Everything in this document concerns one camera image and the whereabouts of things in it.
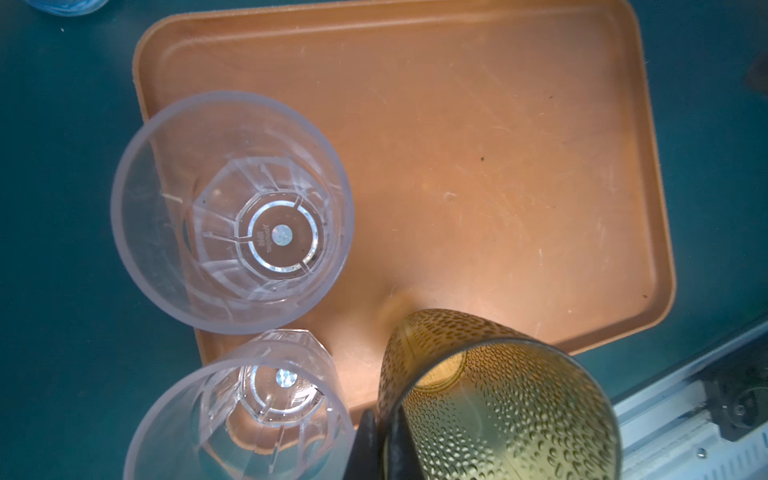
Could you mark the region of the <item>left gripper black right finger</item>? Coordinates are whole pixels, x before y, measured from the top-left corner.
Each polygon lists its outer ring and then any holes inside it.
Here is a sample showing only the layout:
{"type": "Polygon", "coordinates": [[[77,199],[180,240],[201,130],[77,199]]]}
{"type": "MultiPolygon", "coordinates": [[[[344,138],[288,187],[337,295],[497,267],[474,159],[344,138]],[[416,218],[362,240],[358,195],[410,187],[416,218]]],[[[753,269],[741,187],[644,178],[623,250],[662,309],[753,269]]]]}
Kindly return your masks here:
{"type": "Polygon", "coordinates": [[[424,474],[403,407],[393,415],[383,447],[383,478],[423,480],[424,474]]]}

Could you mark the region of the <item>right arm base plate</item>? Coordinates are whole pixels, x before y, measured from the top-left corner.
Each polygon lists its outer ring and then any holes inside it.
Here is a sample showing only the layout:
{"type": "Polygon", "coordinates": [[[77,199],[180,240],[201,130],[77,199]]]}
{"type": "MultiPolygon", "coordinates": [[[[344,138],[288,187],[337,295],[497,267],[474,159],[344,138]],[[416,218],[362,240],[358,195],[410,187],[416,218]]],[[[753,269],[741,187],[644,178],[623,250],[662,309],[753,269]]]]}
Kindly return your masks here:
{"type": "Polygon", "coordinates": [[[736,442],[767,422],[767,355],[733,353],[703,372],[706,406],[720,437],[736,442]]]}

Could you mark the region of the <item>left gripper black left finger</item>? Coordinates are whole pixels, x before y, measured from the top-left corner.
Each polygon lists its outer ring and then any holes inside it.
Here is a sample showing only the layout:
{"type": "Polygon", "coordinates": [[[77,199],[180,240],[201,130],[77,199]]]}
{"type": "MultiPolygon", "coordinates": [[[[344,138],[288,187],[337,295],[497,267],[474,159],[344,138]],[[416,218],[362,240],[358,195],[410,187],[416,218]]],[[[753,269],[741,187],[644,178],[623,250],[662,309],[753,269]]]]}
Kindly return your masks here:
{"type": "Polygon", "coordinates": [[[344,480],[379,480],[381,478],[379,443],[373,410],[362,413],[347,462],[344,480]]]}

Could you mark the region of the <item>dark amber textured cup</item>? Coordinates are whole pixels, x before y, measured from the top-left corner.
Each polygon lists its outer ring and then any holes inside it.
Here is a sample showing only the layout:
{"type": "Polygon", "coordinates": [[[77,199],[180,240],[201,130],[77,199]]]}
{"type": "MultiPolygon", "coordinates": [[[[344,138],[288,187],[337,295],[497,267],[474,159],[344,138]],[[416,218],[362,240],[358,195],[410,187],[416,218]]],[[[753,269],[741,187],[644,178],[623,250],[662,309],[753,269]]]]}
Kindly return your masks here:
{"type": "Polygon", "coordinates": [[[561,350],[448,309],[406,316],[386,345],[380,457],[403,407],[424,479],[617,479],[620,429],[594,377],[561,350]]]}

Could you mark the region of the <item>clear faceted glass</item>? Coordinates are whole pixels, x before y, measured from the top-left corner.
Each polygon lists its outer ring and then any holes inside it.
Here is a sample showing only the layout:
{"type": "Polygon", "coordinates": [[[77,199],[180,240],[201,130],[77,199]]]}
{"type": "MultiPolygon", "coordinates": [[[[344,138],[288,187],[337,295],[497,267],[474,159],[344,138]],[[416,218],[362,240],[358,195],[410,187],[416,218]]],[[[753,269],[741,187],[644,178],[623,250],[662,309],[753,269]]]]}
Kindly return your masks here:
{"type": "Polygon", "coordinates": [[[351,250],[341,159],[288,106],[212,91],[157,112],[125,148],[110,202],[137,287],[196,329],[281,328],[332,289],[351,250]]]}
{"type": "Polygon", "coordinates": [[[126,479],[340,479],[355,429],[330,353],[266,331],[168,389],[138,426],[126,479]]]}

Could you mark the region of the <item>orange plastic tray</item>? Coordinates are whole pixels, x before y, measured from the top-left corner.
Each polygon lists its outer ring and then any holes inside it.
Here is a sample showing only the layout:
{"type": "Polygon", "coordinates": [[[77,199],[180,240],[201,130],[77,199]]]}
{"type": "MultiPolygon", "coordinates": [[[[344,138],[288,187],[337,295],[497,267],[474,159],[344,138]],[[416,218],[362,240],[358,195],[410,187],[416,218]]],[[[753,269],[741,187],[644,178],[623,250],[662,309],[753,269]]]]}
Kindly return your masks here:
{"type": "Polygon", "coordinates": [[[145,118],[214,90],[316,125],[354,240],[297,326],[353,417],[421,308],[579,353],[652,327],[676,281],[639,25],[625,1],[361,1],[187,13],[141,37],[145,118]]]}

